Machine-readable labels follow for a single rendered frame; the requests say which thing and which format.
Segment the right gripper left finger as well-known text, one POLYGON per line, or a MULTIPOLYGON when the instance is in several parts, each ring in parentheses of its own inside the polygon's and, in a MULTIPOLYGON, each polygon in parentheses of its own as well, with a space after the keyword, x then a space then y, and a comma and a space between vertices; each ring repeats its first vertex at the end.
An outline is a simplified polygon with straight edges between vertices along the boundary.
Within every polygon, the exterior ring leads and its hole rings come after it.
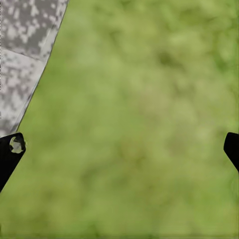
POLYGON ((0 138, 0 192, 26 152, 21 132, 0 138))

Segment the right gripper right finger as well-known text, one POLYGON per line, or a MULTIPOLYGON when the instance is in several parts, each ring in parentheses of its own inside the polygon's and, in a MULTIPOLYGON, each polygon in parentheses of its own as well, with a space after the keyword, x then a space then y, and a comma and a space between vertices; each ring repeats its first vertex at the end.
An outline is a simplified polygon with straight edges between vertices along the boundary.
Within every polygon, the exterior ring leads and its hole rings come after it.
POLYGON ((239 172, 239 134, 229 132, 224 143, 224 152, 239 172))

